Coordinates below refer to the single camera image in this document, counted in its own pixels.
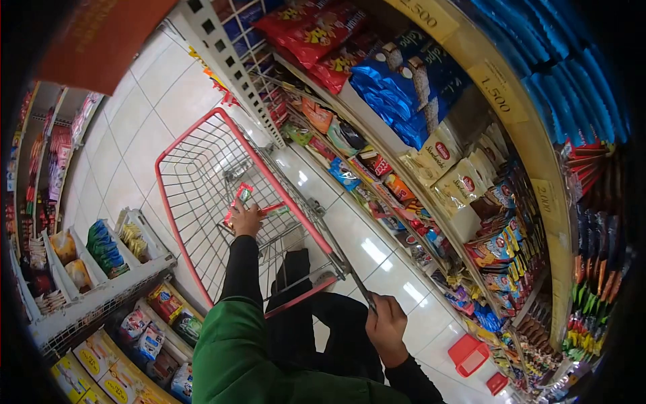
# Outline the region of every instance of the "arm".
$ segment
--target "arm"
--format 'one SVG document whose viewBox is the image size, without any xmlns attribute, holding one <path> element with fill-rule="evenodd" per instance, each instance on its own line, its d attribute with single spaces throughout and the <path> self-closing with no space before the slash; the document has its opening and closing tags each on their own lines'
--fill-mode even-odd
<svg viewBox="0 0 646 404">
<path fill-rule="evenodd" d="M 415 362 L 402 340 L 406 314 L 392 296 L 372 294 L 377 313 L 368 310 L 366 333 L 386 367 L 390 387 L 404 393 L 411 403 L 441 403 L 442 395 Z"/>
</svg>

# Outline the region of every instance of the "price label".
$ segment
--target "price label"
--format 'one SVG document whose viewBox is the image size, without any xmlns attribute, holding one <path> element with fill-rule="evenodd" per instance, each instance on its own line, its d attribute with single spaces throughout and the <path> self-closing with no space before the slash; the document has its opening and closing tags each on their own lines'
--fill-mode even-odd
<svg viewBox="0 0 646 404">
<path fill-rule="evenodd" d="M 434 0 L 389 0 L 388 2 L 402 10 L 439 43 L 444 43 L 460 27 L 460 24 Z"/>
<path fill-rule="evenodd" d="M 541 215 L 543 219 L 553 220 L 558 223 L 560 220 L 558 205 L 554 200 L 554 190 L 552 188 L 552 183 L 547 180 L 537 180 L 535 178 L 530 179 L 532 182 L 532 187 L 534 188 L 534 194 L 536 195 L 536 201 L 538 202 L 538 207 L 541 210 Z"/>
<path fill-rule="evenodd" d="M 503 123 L 520 123 L 529 120 L 527 112 L 509 86 L 507 78 L 495 63 L 485 59 L 467 72 L 494 106 Z"/>
</svg>

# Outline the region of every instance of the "shopping cart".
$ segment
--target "shopping cart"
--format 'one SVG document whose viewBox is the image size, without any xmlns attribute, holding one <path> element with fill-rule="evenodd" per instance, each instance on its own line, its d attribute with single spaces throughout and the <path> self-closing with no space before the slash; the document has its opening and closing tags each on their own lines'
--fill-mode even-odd
<svg viewBox="0 0 646 404">
<path fill-rule="evenodd" d="M 356 276 L 318 209 L 306 202 L 269 153 L 267 148 L 257 147 L 245 129 L 217 107 L 173 142 L 159 156 L 155 167 L 172 232 L 202 295 L 211 305 L 219 296 L 229 246 L 234 240 L 233 231 L 224 220 L 241 184 L 253 188 L 247 206 L 256 203 L 263 209 L 284 203 L 289 207 L 287 213 L 263 219 L 256 238 L 260 250 L 260 288 L 265 302 L 274 280 L 276 296 L 300 282 L 315 280 L 324 271 L 333 270 L 335 276 L 267 312 L 265 317 L 293 306 L 339 279 L 344 280 L 347 274 Z M 276 279 L 284 253 L 291 247 L 284 245 L 283 236 L 299 226 L 305 229 L 311 271 L 288 284 L 284 277 Z"/>
</svg>

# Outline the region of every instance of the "chip bag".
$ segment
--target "chip bag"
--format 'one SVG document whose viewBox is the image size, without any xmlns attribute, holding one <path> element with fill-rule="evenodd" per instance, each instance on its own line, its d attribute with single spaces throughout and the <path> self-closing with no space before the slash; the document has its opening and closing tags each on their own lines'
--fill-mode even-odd
<svg viewBox="0 0 646 404">
<path fill-rule="evenodd" d="M 358 32 L 366 21 L 366 13 L 344 2 L 322 11 L 312 22 L 290 30 L 277 40 L 284 41 L 284 46 L 298 61 L 311 69 L 320 58 Z"/>
</svg>

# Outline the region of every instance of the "white display rack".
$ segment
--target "white display rack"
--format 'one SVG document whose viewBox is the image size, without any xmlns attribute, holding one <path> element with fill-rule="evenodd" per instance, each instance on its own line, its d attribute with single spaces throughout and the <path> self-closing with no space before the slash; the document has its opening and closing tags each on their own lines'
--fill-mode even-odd
<svg viewBox="0 0 646 404">
<path fill-rule="evenodd" d="M 239 9 L 231 0 L 229 4 L 233 13 L 220 21 L 210 1 L 181 0 L 168 15 L 166 23 L 195 49 L 200 59 L 233 93 L 254 121 L 267 131 L 273 143 L 278 148 L 283 148 L 285 142 L 271 117 L 275 105 L 275 96 L 271 91 L 275 85 L 261 76 L 255 76 L 254 80 L 249 77 L 252 70 L 266 74 L 273 68 L 269 59 L 271 53 L 261 56 L 267 45 L 266 41 L 262 39 L 253 43 L 249 34 L 254 28 L 244 28 L 239 18 L 241 12 L 255 5 L 262 6 L 264 14 L 265 4 L 263 0 L 253 0 Z M 231 40 L 224 29 L 224 23 L 233 19 L 238 25 L 240 35 Z M 233 43 L 246 47 L 246 52 L 238 55 Z"/>
<path fill-rule="evenodd" d="M 56 268 L 58 266 L 56 259 L 50 259 L 52 273 L 57 275 L 55 276 L 55 279 L 59 278 L 59 280 L 56 281 L 57 286 L 58 282 L 60 282 L 62 286 L 61 291 L 64 294 L 67 294 L 69 298 L 66 296 L 67 303 L 62 309 L 56 310 L 49 315 L 41 315 L 37 308 L 36 311 L 32 313 L 32 318 L 34 320 L 28 328 L 35 345 L 41 351 L 43 356 L 51 359 L 52 357 L 63 355 L 72 343 L 78 343 L 77 339 L 79 335 L 81 335 L 87 326 L 102 321 L 102 319 L 106 318 L 106 316 L 119 308 L 125 301 L 137 297 L 140 291 L 144 289 L 150 281 L 157 279 L 164 270 L 176 265 L 177 260 L 167 249 L 165 249 L 165 247 L 163 247 L 163 244 L 159 241 L 152 228 L 147 224 L 145 219 L 143 219 L 141 212 L 131 211 L 127 208 L 122 212 L 125 212 L 124 216 L 131 213 L 131 215 L 141 217 L 141 220 L 138 222 L 138 226 L 144 234 L 144 238 L 147 242 L 150 240 L 153 243 L 149 243 L 149 248 L 152 246 L 154 249 L 154 257 L 145 264 L 129 260 L 129 271 L 114 279 L 107 279 L 105 274 L 101 276 L 98 273 L 94 273 L 96 272 L 96 268 L 95 270 L 92 270 L 91 266 L 96 265 L 98 268 L 98 264 L 96 264 L 91 256 L 84 256 L 85 258 L 83 258 L 83 261 L 90 266 L 89 270 L 94 273 L 94 278 L 96 279 L 97 284 L 95 284 L 95 287 L 91 291 L 84 293 L 83 295 L 81 295 L 78 290 L 76 290 L 76 294 L 69 293 L 71 288 L 76 289 L 76 287 L 73 283 L 71 287 L 68 287 L 69 285 L 67 285 L 64 280 L 71 283 L 70 277 L 64 269 L 61 273 L 60 268 Z M 116 228 L 115 232 L 111 234 L 118 234 L 120 230 L 120 228 Z M 76 233 L 73 233 L 72 236 L 78 245 L 77 249 L 80 248 L 82 251 L 87 252 L 81 241 L 78 239 L 78 236 L 76 236 Z M 27 290 L 26 285 L 21 285 L 21 290 L 23 289 Z M 23 293 L 23 297 L 25 298 L 27 308 L 31 312 L 35 306 L 35 303 L 32 304 L 31 302 L 34 298 L 30 294 L 25 295 L 25 293 Z"/>
</svg>

